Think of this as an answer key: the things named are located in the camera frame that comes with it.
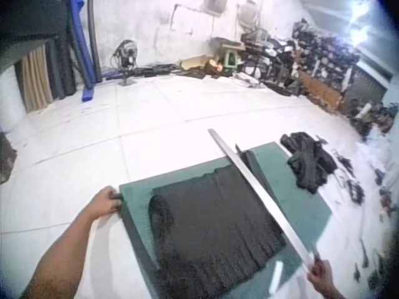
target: ceiling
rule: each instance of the ceiling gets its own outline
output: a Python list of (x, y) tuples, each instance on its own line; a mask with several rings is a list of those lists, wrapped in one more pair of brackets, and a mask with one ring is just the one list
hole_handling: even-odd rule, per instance
[(368, 39), (358, 46), (362, 59), (386, 77), (399, 71), (399, 38), (394, 23), (377, 0), (369, 0), (370, 9), (350, 25), (356, 0), (301, 0), (316, 26), (344, 37), (353, 29), (369, 26)]

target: light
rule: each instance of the light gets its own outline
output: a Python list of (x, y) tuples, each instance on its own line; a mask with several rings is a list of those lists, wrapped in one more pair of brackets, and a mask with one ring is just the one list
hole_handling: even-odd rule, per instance
[(352, 18), (350, 19), (350, 23), (356, 22), (356, 20), (364, 16), (368, 10), (370, 9), (369, 3), (366, 1), (356, 3), (352, 8)]
[(361, 30), (353, 29), (350, 31), (350, 37), (352, 38), (352, 44), (354, 47), (367, 40), (367, 32), (368, 26), (363, 27)]

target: white tile floor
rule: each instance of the white tile floor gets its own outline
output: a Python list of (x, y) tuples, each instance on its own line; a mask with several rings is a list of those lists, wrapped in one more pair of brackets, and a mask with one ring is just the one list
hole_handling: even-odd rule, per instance
[[(8, 134), (18, 157), (11, 179), (1, 185), (1, 278), (14, 296), (22, 292), (42, 254), (101, 187), (223, 156), (208, 128), (244, 150), (278, 141), (284, 133), (307, 131), (348, 158), (355, 154), (359, 137), (350, 125), (302, 97), (251, 90), (224, 78), (137, 82), (130, 87), (99, 85), (88, 103), (80, 102), (78, 92), (30, 113)], [(381, 235), (389, 225), (378, 221), (371, 169), (356, 159), (356, 172), (370, 200), (364, 205), (363, 238), (371, 255), (373, 248), (381, 250)], [(356, 240), (363, 210), (348, 195), (341, 199), (331, 178), (320, 192), (337, 217), (330, 219), (319, 251), (331, 261), (337, 287), (349, 298), (360, 298), (367, 290), (366, 274), (373, 270), (362, 271), (361, 282), (354, 282), (354, 262), (362, 263)], [(304, 279), (303, 269), (275, 295), (304, 296), (320, 297)], [(149, 297), (121, 220), (100, 219), (92, 227), (77, 298)]]

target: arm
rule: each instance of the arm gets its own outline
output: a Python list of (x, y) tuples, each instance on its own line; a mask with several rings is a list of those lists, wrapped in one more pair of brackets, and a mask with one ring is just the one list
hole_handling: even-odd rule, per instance
[(307, 274), (307, 279), (325, 299), (345, 299), (332, 281), (332, 270), (328, 260), (316, 260), (313, 271)]
[(23, 298), (73, 298), (82, 278), (90, 228), (94, 220), (116, 212), (121, 201), (105, 187), (79, 213), (41, 258)]

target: metal ruler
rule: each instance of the metal ruler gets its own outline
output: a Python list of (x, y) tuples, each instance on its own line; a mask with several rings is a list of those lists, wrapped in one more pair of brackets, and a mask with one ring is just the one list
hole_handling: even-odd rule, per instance
[(273, 216), (273, 218), (277, 221), (282, 231), (285, 233), (290, 243), (299, 254), (299, 257), (304, 261), (305, 266), (312, 270), (314, 261), (310, 254), (307, 252), (304, 244), (295, 233), (294, 229), (288, 222), (287, 218), (279, 209), (278, 205), (273, 201), (270, 195), (266, 192), (266, 190), (262, 187), (261, 183), (255, 178), (252, 172), (248, 169), (248, 167), (241, 161), (241, 159), (236, 155), (235, 152), (223, 141), (223, 139), (217, 134), (214, 129), (209, 129), (209, 133), (215, 142), (219, 145), (222, 151), (230, 158), (233, 164), (238, 168), (241, 174), (245, 177), (247, 182), (254, 189), (255, 193), (259, 196), (263, 204), (269, 213)]

